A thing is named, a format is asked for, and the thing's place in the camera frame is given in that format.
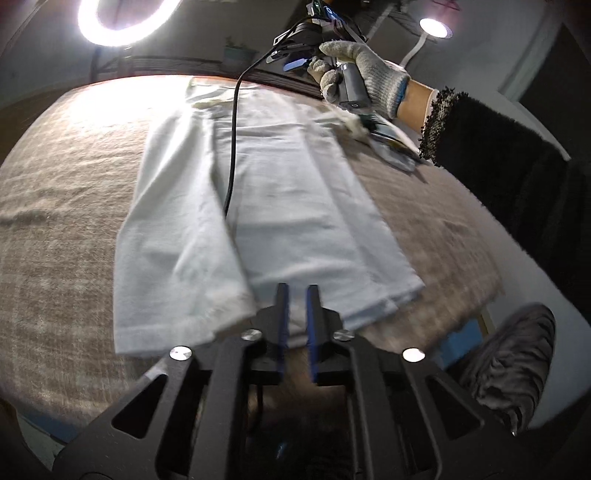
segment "white work glove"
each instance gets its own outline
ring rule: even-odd
[[[373,107],[390,118],[396,118],[398,106],[404,99],[410,75],[395,63],[386,62],[366,44],[336,40],[325,42],[320,51],[343,62],[355,62],[365,82]],[[320,84],[324,98],[338,105],[337,85],[340,74],[324,60],[313,58],[308,73]]]

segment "white towel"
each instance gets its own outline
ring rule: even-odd
[[[186,103],[153,125],[117,237],[117,353],[196,345],[252,316],[290,285],[290,333],[304,292],[359,328],[422,288],[348,165],[337,116],[256,85],[241,88],[236,177],[225,222],[233,88],[194,79]]]

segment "bed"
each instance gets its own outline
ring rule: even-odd
[[[68,92],[0,168],[0,395],[22,411],[84,426],[154,362],[113,350],[115,237],[150,122],[186,82],[131,77]],[[426,284],[419,298],[362,333],[389,351],[428,349],[500,288],[462,206],[463,187],[439,168],[422,165],[407,175],[350,136],[339,141]],[[274,405],[315,395],[304,385],[305,370],[305,353],[291,351],[289,378]]]

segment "black sleeve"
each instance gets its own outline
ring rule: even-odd
[[[591,323],[591,192],[581,164],[450,89],[433,103],[420,148],[482,202]]]

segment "ceiling lamp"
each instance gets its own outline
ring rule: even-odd
[[[121,30],[112,30],[100,23],[97,13],[99,2],[100,0],[82,0],[80,2],[78,10],[80,31],[92,43],[106,47],[118,47],[131,45],[150,35],[170,18],[181,0],[163,0],[160,7],[150,17]]]
[[[450,38],[452,36],[452,30],[445,23],[434,18],[423,18],[418,24],[433,37]]]
[[[431,0],[427,7],[427,16],[418,23],[423,29],[423,34],[412,50],[402,59],[400,66],[406,68],[408,62],[425,45],[429,35],[436,38],[451,38],[453,33],[448,25],[457,21],[459,11],[460,7],[455,0]]]

